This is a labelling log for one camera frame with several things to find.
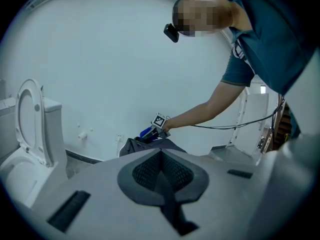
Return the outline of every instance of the wall outlet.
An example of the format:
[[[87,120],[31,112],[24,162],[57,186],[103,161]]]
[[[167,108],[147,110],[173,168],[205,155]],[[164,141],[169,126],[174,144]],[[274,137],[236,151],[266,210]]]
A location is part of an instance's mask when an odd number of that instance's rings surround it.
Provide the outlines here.
[[[125,139],[125,135],[124,134],[117,134],[116,136],[115,136],[115,141],[116,142],[124,142],[124,139]]]

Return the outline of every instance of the sleeve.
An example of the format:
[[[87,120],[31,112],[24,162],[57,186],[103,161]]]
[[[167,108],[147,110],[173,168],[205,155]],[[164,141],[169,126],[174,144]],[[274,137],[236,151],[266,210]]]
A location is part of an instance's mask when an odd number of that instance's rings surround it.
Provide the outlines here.
[[[250,87],[250,82],[254,76],[255,74],[251,67],[242,59],[235,57],[231,51],[228,66],[221,82],[234,86]]]

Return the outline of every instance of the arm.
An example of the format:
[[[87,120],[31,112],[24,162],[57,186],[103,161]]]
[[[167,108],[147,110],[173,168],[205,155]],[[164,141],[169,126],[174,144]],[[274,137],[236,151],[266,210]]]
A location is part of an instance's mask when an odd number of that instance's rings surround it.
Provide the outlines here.
[[[163,129],[167,132],[172,128],[193,126],[214,119],[236,100],[244,88],[245,86],[220,82],[207,102],[167,120]]]

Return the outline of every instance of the staircase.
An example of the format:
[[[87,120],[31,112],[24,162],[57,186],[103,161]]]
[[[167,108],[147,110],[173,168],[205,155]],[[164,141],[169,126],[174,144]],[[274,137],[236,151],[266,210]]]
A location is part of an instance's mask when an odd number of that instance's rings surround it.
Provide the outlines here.
[[[278,126],[278,130],[275,134],[274,138],[274,144],[272,147],[272,150],[278,150],[283,143],[286,141],[286,135],[288,136],[291,135],[291,117],[289,115],[289,106],[288,104],[285,104],[282,117],[280,119],[280,123]]]
[[[279,95],[278,104],[281,104],[283,97]],[[273,124],[274,128],[274,143],[273,134],[271,129],[269,129],[265,142],[262,145],[263,153],[278,150],[283,143],[286,142],[286,137],[290,137],[292,125],[291,117],[289,114],[289,106],[286,102],[283,103],[282,107],[275,114],[275,120]]]

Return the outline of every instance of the toilet lid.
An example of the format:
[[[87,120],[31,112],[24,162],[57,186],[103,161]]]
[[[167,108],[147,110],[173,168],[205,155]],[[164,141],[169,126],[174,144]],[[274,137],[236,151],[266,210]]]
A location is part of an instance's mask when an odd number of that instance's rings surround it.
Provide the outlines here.
[[[15,132],[20,146],[46,166],[52,162],[45,140],[45,117],[42,92],[34,79],[26,80],[17,95]]]

